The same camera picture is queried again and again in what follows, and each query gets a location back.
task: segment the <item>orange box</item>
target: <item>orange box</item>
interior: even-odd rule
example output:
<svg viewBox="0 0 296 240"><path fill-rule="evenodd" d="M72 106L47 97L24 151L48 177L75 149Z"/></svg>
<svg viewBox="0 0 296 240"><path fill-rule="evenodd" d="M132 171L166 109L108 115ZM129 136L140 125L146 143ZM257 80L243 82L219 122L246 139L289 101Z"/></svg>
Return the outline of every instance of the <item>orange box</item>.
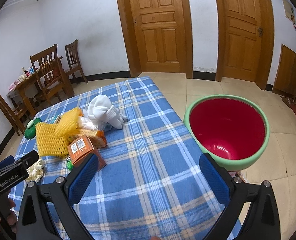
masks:
<svg viewBox="0 0 296 240"><path fill-rule="evenodd" d="M72 164L78 167L89 153L96 154L99 161L98 171L106 166L106 162L101 157L97 148L95 148L87 135L77 138L68 146L68 152Z"/></svg>

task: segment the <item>wall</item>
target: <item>wall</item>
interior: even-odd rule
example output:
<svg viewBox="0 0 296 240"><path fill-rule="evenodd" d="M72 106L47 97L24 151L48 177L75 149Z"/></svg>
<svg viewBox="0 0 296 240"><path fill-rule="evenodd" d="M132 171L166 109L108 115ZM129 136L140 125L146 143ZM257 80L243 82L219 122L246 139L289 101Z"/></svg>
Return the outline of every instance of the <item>wall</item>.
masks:
<svg viewBox="0 0 296 240"><path fill-rule="evenodd" d="M192 20L193 70L216 72L218 12L216 0L189 0Z"/></svg>
<svg viewBox="0 0 296 240"><path fill-rule="evenodd" d="M0 11L0 94L6 100L21 68L31 65L29 56L45 48L38 10L38 5L32 5L7 14ZM0 143L11 127L0 110Z"/></svg>
<svg viewBox="0 0 296 240"><path fill-rule="evenodd" d="M280 61L281 44L286 45L296 53L296 30L293 23L285 17L283 2L282 0L271 0L271 2L274 16L274 48L268 84L274 84Z"/></svg>
<svg viewBox="0 0 296 240"><path fill-rule="evenodd" d="M129 70L117 0L40 0L39 3L47 46L58 44L64 69L68 68L64 47L78 39L85 75Z"/></svg>

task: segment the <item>crumpled tissue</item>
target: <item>crumpled tissue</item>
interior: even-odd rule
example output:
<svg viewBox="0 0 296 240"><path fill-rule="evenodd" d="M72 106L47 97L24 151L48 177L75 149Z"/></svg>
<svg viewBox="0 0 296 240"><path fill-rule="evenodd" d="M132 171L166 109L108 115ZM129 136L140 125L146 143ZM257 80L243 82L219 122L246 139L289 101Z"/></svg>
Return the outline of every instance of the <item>crumpled tissue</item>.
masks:
<svg viewBox="0 0 296 240"><path fill-rule="evenodd" d="M39 160L27 169L29 177L25 181L29 182L33 180L35 182L38 182L43 175L43 167L44 162L39 157Z"/></svg>

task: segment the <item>white label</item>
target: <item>white label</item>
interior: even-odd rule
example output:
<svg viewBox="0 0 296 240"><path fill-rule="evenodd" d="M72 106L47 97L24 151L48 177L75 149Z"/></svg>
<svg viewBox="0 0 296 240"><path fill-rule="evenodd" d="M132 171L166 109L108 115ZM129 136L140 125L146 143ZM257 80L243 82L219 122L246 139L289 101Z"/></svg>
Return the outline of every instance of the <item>white label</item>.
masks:
<svg viewBox="0 0 296 240"><path fill-rule="evenodd" d="M78 149L82 149L82 148L86 147L85 142L82 138L79 139L76 143L77 143Z"/></svg>
<svg viewBox="0 0 296 240"><path fill-rule="evenodd" d="M71 150L72 150L72 153L75 153L75 152L78 151L78 148L77 148L76 143L74 143L74 144L71 146Z"/></svg>

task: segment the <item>tablecloth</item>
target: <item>tablecloth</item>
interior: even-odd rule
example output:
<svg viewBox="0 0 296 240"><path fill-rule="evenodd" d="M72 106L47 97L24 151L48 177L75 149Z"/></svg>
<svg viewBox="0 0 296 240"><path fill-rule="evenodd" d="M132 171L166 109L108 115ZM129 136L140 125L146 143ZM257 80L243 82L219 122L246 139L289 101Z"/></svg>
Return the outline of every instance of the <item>tablecloth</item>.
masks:
<svg viewBox="0 0 296 240"><path fill-rule="evenodd" d="M219 204L199 168L197 143L149 77L130 79L83 93L37 113L50 122L76 106L86 108L107 95L128 116L122 130L105 133L99 149L107 166L97 172L74 210L95 239L203 239L219 217ZM37 150L36 139L23 138L15 159ZM66 176L65 159L46 157L41 183ZM19 211L26 183L10 197ZM69 239L54 206L49 209L63 239ZM235 225L229 238L240 230Z"/></svg>

